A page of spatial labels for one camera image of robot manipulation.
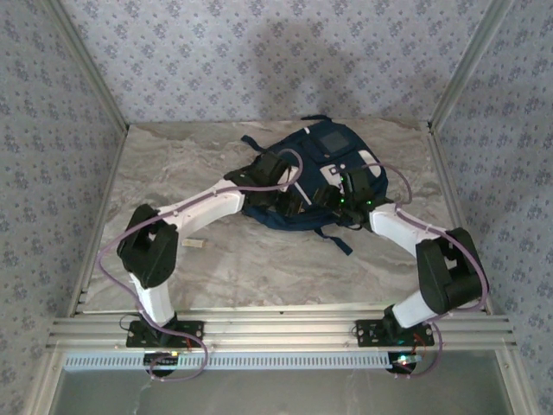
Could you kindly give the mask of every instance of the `marble floor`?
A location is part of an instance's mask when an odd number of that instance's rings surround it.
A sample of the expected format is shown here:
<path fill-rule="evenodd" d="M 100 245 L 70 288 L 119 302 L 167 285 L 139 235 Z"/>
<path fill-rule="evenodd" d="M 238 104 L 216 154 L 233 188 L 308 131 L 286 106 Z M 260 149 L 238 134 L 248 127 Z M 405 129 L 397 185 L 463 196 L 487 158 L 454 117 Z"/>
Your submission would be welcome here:
<path fill-rule="evenodd" d="M 378 118 L 341 120 L 356 131 L 382 162 L 409 179 L 414 201 L 405 210 L 451 227 L 429 148 L 419 125 Z M 226 172 L 257 154 L 240 138 L 261 145 L 279 141 L 313 121 L 263 123 L 169 123 L 132 125 L 111 192 L 101 246 L 120 234 L 142 203 L 160 207 L 214 185 Z M 389 171 L 388 197 L 405 194 Z M 389 240 L 367 231 L 325 227 L 353 248 L 347 257 L 312 232 L 270 230 L 242 214 L 202 228 L 203 248 L 181 246 L 169 281 L 177 310 L 202 307 L 331 303 L 393 303 L 417 287 L 415 260 Z M 130 284 L 115 252 L 107 269 Z M 85 312 L 133 310 L 131 299 L 94 271 Z"/>

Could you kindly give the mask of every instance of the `wall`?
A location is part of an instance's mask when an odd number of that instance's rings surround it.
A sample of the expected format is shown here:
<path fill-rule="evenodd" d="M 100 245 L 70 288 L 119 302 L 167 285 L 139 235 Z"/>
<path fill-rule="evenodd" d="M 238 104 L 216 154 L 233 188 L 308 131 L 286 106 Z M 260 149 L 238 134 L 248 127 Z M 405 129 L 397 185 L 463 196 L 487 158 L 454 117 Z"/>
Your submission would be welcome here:
<path fill-rule="evenodd" d="M 518 1 L 440 136 L 544 413 L 553 413 L 552 110 L 553 6 Z"/>
<path fill-rule="evenodd" d="M 120 134 L 33 0 L 0 2 L 0 413 L 67 310 Z"/>
<path fill-rule="evenodd" d="M 129 123 L 317 112 L 428 119 L 488 5 L 62 3 Z"/>

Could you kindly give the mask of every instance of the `backpack strap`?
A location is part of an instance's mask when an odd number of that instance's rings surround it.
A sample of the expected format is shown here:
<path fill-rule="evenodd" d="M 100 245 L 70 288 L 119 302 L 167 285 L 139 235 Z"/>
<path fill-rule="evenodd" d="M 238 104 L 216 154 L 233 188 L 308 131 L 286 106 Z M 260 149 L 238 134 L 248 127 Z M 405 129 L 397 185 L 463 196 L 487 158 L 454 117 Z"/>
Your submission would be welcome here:
<path fill-rule="evenodd" d="M 254 140 L 252 137 L 250 136 L 243 136 L 242 138 L 240 138 L 241 141 L 243 141 L 244 143 L 248 144 L 250 147 L 252 147 L 255 151 L 258 151 L 260 153 L 263 153 L 266 151 L 266 149 L 264 149 L 263 147 L 261 147 L 256 140 Z"/>
<path fill-rule="evenodd" d="M 337 238 L 335 236 L 327 236 L 325 235 L 323 232 L 322 232 L 322 229 L 320 229 L 319 227 L 317 227 L 315 230 L 315 233 L 317 235 L 319 235 L 321 238 L 323 239 L 330 239 L 332 240 L 336 246 L 339 247 L 339 249 L 341 249 L 341 251 L 343 251 L 346 255 L 351 255 L 351 253 L 353 252 L 353 249 L 346 243 L 344 242 L 342 239 L 340 238 Z"/>
<path fill-rule="evenodd" d="M 323 114 L 317 114 L 317 115 L 308 115 L 307 117 L 302 117 L 303 121 L 311 121 L 311 120 L 324 120 L 324 121 L 330 121 L 332 123 L 332 119 L 326 115 Z"/>

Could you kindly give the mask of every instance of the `floral wallpaper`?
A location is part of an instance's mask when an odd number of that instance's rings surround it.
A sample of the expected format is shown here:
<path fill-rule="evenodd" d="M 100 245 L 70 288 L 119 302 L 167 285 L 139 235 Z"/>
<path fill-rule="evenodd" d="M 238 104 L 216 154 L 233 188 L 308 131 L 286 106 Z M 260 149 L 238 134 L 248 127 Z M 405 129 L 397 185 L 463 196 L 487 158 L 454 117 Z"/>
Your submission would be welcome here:
<path fill-rule="evenodd" d="M 67 310 L 120 133 L 34 0 L 0 2 L 0 413 Z"/>
<path fill-rule="evenodd" d="M 515 2 L 440 133 L 494 300 L 553 413 L 553 5 Z"/>
<path fill-rule="evenodd" d="M 488 0 L 61 0 L 128 123 L 428 119 Z"/>

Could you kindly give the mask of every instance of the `backpack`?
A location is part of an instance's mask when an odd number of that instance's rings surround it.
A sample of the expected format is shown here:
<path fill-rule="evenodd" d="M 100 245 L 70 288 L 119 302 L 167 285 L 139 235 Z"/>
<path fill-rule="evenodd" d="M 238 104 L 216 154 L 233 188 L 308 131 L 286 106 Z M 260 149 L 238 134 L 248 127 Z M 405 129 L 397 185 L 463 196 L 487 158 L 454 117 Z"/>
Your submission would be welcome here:
<path fill-rule="evenodd" d="M 317 189 L 333 184 L 340 187 L 340 172 L 360 168 L 367 163 L 378 163 L 378 159 L 366 143 L 354 131 L 343 124 L 336 124 L 327 116 L 317 115 L 302 119 L 316 119 L 320 122 L 296 131 L 284 140 L 264 149 L 249 136 L 243 136 L 243 142 L 259 152 L 278 153 L 283 149 L 295 150 L 303 160 L 303 172 L 298 181 L 287 189 L 300 195 L 305 208 L 298 214 L 286 216 L 273 209 L 258 206 L 245 207 L 243 213 L 271 229 L 281 231 L 315 231 L 323 239 L 332 240 L 346 255 L 353 249 L 342 239 L 327 236 L 321 230 L 326 225 L 336 224 L 351 227 L 353 223 L 340 221 L 327 207 L 313 203 Z M 283 153 L 291 165 L 296 166 L 296 158 L 290 153 Z M 388 189 L 388 178 L 384 168 L 364 169 L 369 183 L 377 197 L 385 197 Z"/>

